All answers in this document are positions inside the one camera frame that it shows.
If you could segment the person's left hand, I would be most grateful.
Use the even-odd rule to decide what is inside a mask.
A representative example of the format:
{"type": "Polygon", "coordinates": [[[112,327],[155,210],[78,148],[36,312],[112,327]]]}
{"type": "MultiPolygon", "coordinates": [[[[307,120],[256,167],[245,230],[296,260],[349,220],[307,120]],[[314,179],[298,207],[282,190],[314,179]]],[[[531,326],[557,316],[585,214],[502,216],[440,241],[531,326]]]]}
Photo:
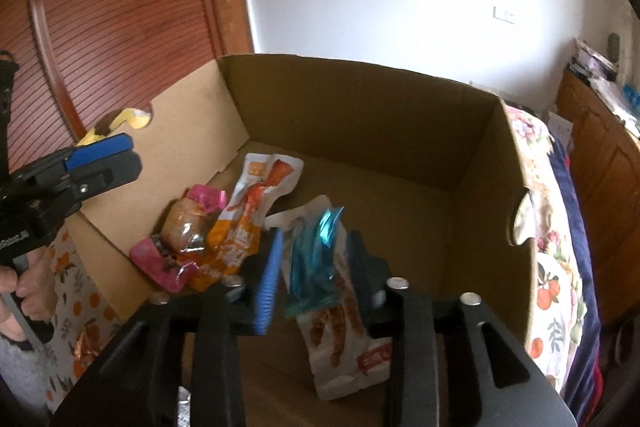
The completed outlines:
{"type": "Polygon", "coordinates": [[[17,275],[13,269],[1,268],[1,292],[17,295],[22,300],[25,317],[35,322],[50,322],[58,296],[55,276],[47,247],[40,247],[26,255],[28,269],[17,275]]]}

